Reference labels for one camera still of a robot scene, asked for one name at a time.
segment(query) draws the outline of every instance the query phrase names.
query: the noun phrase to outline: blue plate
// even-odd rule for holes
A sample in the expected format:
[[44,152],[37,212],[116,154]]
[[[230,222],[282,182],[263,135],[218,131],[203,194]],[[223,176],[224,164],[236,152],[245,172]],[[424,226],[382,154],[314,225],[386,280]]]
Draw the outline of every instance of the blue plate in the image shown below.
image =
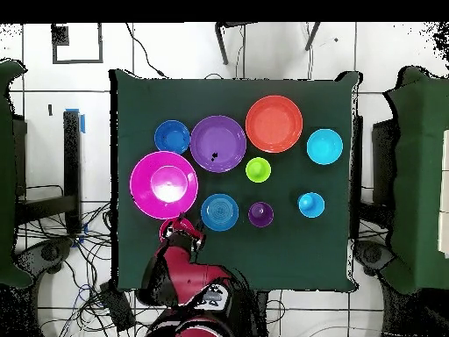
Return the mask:
[[154,132],[154,143],[160,151],[182,154],[189,147],[189,129],[177,120],[164,121]]
[[298,198],[298,207],[305,217],[318,217],[324,211],[324,199],[315,192],[308,192]]
[[317,164],[334,163],[343,152],[343,141],[332,129],[318,129],[307,141],[307,155]]
[[239,207],[229,195],[214,194],[204,201],[201,207],[201,218],[210,230],[224,232],[237,222]]

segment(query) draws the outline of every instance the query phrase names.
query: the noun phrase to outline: tile floor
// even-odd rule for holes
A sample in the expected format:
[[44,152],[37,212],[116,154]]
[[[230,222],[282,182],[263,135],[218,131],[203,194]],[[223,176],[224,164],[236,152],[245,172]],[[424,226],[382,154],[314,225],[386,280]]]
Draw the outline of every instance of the tile floor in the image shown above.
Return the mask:
[[[68,24],[70,45],[58,47],[59,59],[92,59],[98,57],[96,27],[92,24]],[[204,78],[218,73],[224,78],[242,76],[242,45],[239,27],[224,30],[224,43],[229,64],[223,65],[214,32],[214,23],[133,24],[134,36],[148,52],[155,67],[172,78]],[[312,55],[304,50],[306,23],[258,23],[246,27],[246,77],[269,79],[335,79],[346,70],[363,74],[358,110],[364,117],[362,184],[373,184],[370,131],[376,122],[392,118],[382,92],[396,84],[397,73],[406,65],[420,65],[435,75],[447,75],[447,61],[433,50],[429,35],[422,33],[422,23],[327,23],[320,25],[313,43]],[[82,208],[90,212],[110,200],[110,68],[123,68],[145,77],[159,77],[146,64],[145,55],[128,33],[125,24],[103,24],[103,63],[52,63],[50,25],[0,25],[0,59],[21,60],[27,72],[10,86],[11,101],[18,114],[28,122],[27,169],[28,185],[63,184],[62,112],[79,108],[86,117],[86,133],[82,134]],[[48,105],[53,108],[49,116]],[[57,189],[32,190],[28,197],[50,197]],[[364,200],[372,200],[370,190],[362,192]],[[55,226],[50,219],[44,226]],[[37,229],[27,225],[28,229]],[[89,229],[107,233],[101,218]],[[32,231],[20,238],[17,251],[37,239]],[[85,242],[91,247],[94,242]],[[102,247],[96,260],[99,283],[110,277],[110,248]],[[85,261],[74,248],[68,263],[75,271],[76,281],[88,281]],[[334,292],[295,292],[285,290],[282,302],[286,313],[276,321],[276,302],[267,310],[270,337],[379,337],[382,323],[381,286],[368,277],[362,267],[353,263],[353,278],[359,288],[351,294]],[[46,275],[39,292],[39,321],[46,337],[57,337],[73,309],[82,301],[77,298],[68,265],[55,275]],[[279,299],[278,290],[270,299]],[[128,295],[138,321],[149,324],[159,310],[147,309]],[[102,317],[110,324],[106,314]],[[98,328],[92,320],[92,328]],[[118,337],[114,329],[109,337]],[[103,332],[87,333],[70,329],[68,337],[106,337]],[[145,328],[130,330],[131,337],[143,337]]]

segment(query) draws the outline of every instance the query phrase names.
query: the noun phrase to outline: red plate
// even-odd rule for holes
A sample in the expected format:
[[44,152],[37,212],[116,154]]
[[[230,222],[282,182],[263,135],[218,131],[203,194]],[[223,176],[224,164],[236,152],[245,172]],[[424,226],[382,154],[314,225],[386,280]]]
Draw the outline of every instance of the red plate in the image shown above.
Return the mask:
[[246,134],[258,149],[281,153],[298,141],[303,117],[292,101],[283,96],[266,96],[246,115]]

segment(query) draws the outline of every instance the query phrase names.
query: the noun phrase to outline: lime green bowl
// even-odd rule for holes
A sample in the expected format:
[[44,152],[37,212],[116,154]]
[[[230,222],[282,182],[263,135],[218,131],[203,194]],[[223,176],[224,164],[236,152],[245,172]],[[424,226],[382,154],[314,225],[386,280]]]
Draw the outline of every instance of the lime green bowl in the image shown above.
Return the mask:
[[270,177],[271,166],[264,158],[252,158],[246,164],[245,172],[254,183],[263,183]]

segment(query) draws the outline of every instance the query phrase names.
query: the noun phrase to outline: purple bowl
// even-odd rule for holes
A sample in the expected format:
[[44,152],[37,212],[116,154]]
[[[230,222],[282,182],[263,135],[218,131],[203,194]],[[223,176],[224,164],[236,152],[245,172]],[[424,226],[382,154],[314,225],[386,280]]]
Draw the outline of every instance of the purple bowl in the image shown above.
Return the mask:
[[250,222],[257,227],[265,227],[273,221],[274,212],[270,204],[257,202],[251,205],[248,211]]

